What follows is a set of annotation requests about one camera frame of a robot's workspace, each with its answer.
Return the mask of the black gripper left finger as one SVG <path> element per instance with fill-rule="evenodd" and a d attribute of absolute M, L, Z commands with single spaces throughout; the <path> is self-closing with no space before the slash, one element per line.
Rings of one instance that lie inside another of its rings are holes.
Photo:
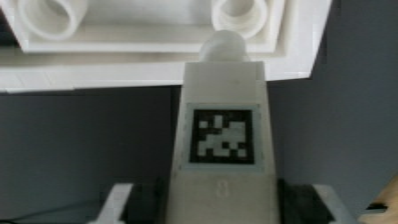
<path fill-rule="evenodd" d="M 88 224 L 164 224 L 166 184 L 116 183 Z"/>

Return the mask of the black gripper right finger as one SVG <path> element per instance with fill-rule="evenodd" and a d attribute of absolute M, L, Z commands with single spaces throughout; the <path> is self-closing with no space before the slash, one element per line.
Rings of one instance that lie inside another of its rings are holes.
<path fill-rule="evenodd" d="M 281 224 L 360 224 L 335 188 L 278 180 Z"/>

